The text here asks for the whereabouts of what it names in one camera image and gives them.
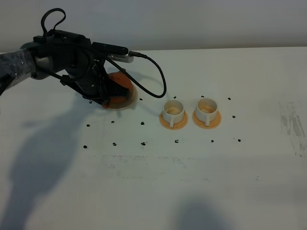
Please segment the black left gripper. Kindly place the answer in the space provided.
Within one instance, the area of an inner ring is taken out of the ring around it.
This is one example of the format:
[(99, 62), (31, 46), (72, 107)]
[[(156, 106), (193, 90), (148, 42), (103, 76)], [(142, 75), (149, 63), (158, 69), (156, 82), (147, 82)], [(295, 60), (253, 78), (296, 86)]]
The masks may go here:
[(109, 104), (110, 98), (130, 96), (130, 84), (125, 79), (109, 79), (106, 83), (104, 56), (88, 50), (74, 50), (72, 60), (75, 68), (71, 69), (71, 78), (69, 75), (60, 77), (63, 86), (70, 87), (85, 99), (104, 105)]

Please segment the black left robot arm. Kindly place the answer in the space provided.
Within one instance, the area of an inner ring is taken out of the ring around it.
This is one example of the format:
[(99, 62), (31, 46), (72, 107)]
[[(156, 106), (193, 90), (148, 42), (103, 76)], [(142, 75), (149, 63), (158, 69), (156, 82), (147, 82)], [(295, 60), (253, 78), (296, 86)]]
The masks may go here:
[(127, 53), (125, 47), (92, 43), (80, 34), (51, 30), (17, 51), (1, 54), (0, 91), (27, 78), (43, 80), (51, 76), (84, 99), (108, 105), (112, 98), (129, 98), (131, 90), (112, 80), (104, 63), (109, 54)]

